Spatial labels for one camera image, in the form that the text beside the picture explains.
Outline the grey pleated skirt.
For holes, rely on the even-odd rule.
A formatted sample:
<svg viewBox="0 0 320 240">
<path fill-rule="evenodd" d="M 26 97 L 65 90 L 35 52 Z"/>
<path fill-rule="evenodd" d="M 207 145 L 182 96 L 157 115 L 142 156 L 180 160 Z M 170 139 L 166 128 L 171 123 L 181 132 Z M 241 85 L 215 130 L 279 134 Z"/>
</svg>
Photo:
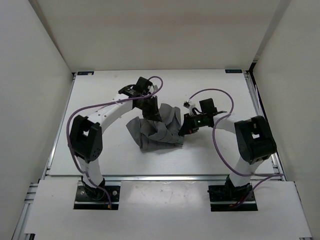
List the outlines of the grey pleated skirt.
<svg viewBox="0 0 320 240">
<path fill-rule="evenodd" d="M 143 153 L 180 148 L 184 144 L 184 137 L 179 135 L 181 109 L 162 103 L 159 114 L 162 121 L 135 117 L 126 124 L 129 134 Z"/>
</svg>

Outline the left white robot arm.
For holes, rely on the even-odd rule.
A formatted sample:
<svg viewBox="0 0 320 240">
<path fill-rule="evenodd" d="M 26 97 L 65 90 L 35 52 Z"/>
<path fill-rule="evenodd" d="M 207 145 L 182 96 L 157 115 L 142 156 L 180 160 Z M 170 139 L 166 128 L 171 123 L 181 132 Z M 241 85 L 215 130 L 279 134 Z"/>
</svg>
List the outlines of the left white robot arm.
<svg viewBox="0 0 320 240">
<path fill-rule="evenodd" d="M 93 200 L 107 194 L 100 171 L 99 156 L 103 134 L 116 120 L 133 109 L 140 109 L 145 119 L 161 121 L 153 76 L 139 77 L 135 84 L 121 88 L 110 102 L 77 109 L 66 124 L 66 139 L 72 160 L 82 174 L 82 183 Z"/>
</svg>

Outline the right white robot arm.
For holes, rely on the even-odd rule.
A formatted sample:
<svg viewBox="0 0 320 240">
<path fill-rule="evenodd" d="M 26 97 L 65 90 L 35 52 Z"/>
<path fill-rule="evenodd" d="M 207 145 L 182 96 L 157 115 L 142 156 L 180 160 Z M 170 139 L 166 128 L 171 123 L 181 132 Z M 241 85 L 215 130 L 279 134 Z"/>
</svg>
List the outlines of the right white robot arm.
<svg viewBox="0 0 320 240">
<path fill-rule="evenodd" d="M 277 151 L 270 125 L 260 115 L 248 120 L 236 120 L 231 117 L 230 112 L 218 111 L 211 98 L 199 103 L 201 110 L 197 110 L 195 104 L 189 101 L 184 102 L 183 106 L 188 109 L 188 113 L 183 116 L 183 124 L 178 134 L 191 135 L 201 127 L 212 128 L 212 140 L 216 152 L 231 171 L 226 179 L 224 193 L 230 200 L 236 200 L 243 193 L 242 187 L 248 186 L 251 177 L 256 175 L 256 169 Z M 235 134 L 240 154 L 235 167 L 231 167 L 218 150 L 216 130 Z"/>
</svg>

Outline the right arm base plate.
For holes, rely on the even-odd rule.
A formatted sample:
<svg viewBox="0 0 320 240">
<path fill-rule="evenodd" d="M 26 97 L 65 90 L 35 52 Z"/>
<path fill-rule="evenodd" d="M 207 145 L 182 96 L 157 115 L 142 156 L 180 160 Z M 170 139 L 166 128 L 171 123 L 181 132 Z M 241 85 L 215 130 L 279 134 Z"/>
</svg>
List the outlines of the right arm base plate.
<svg viewBox="0 0 320 240">
<path fill-rule="evenodd" d="M 234 186 L 229 177 L 223 185 L 209 185 L 208 194 L 212 212 L 256 212 L 258 206 L 251 183 Z"/>
</svg>

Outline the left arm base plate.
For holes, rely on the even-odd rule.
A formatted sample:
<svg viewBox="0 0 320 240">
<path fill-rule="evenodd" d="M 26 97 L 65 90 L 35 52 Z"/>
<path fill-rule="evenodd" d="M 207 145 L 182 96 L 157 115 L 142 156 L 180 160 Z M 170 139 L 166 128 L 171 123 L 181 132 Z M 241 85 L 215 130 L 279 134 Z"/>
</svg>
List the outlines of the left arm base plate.
<svg viewBox="0 0 320 240">
<path fill-rule="evenodd" d="M 119 209 L 121 185 L 120 183 L 106 183 L 105 191 L 108 192 L 109 198 L 103 190 L 90 191 L 81 181 L 77 183 L 73 209 L 74 210 L 113 210 Z"/>
</svg>

